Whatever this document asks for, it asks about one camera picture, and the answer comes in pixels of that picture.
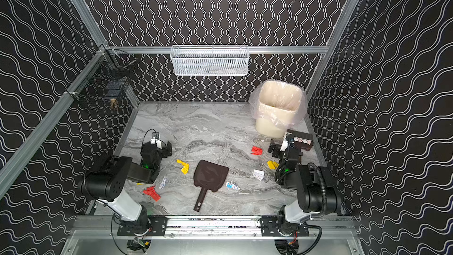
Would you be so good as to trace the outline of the brown cartoon-face hand broom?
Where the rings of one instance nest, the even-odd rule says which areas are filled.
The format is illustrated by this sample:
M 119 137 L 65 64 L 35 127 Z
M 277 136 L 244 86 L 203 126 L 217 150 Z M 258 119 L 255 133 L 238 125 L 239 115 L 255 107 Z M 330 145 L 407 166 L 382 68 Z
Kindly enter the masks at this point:
M 314 145 L 314 138 L 311 133 L 288 130 L 288 133 L 293 135 L 294 144 L 296 148 L 301 150 L 310 151 Z

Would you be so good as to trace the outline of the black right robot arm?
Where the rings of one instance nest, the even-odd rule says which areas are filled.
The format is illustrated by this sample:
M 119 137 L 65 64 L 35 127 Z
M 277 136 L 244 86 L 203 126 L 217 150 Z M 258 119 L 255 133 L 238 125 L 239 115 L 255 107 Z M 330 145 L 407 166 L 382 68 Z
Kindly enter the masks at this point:
M 341 199 L 326 166 L 303 164 L 302 157 L 314 145 L 309 133 L 289 129 L 282 141 L 271 139 L 268 153 L 278 159 L 274 180 L 277 185 L 297 192 L 296 200 L 277 214 L 279 225 L 298 224 L 315 217 L 341 212 Z

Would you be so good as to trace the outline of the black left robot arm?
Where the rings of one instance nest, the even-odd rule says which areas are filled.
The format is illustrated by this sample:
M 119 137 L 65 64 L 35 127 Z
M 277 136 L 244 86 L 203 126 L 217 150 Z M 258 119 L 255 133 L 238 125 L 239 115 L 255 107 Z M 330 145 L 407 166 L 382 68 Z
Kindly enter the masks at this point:
M 80 192 L 113 211 L 113 218 L 134 234 L 146 233 L 151 224 L 144 206 L 137 203 L 124 189 L 126 180 L 153 184 L 160 173 L 164 158 L 172 155 L 172 144 L 160 139 L 143 143 L 141 161 L 134 163 L 131 157 L 110 155 L 96 169 L 86 172 L 78 184 Z

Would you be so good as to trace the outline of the brown plastic dustpan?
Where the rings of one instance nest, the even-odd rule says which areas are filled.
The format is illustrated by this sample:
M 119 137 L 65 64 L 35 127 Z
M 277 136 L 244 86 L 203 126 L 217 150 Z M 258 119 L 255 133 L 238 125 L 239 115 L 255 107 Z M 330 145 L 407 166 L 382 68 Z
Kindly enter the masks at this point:
M 193 176 L 194 186 L 199 187 L 200 193 L 193 208 L 194 211 L 200 212 L 208 190 L 217 192 L 225 183 L 229 173 L 227 166 L 200 160 Z

